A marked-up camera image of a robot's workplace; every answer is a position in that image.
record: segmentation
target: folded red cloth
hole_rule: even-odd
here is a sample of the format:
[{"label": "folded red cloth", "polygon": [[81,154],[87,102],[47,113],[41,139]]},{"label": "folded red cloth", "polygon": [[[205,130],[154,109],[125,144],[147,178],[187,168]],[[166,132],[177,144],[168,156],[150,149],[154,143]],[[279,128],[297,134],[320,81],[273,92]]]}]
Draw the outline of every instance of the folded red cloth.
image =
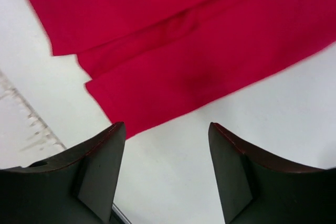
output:
[{"label": "folded red cloth", "polygon": [[88,91],[128,137],[336,40],[336,0],[30,1],[54,54],[78,54]]}]

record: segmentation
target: red fabric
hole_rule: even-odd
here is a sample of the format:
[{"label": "red fabric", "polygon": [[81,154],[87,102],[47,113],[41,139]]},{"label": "red fabric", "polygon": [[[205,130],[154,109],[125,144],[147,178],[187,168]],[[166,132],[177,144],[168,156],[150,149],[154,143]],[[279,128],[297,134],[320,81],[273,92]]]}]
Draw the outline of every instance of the red fabric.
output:
[{"label": "red fabric", "polygon": [[336,0],[30,2],[54,54],[77,53],[88,91],[128,137],[336,40]]}]

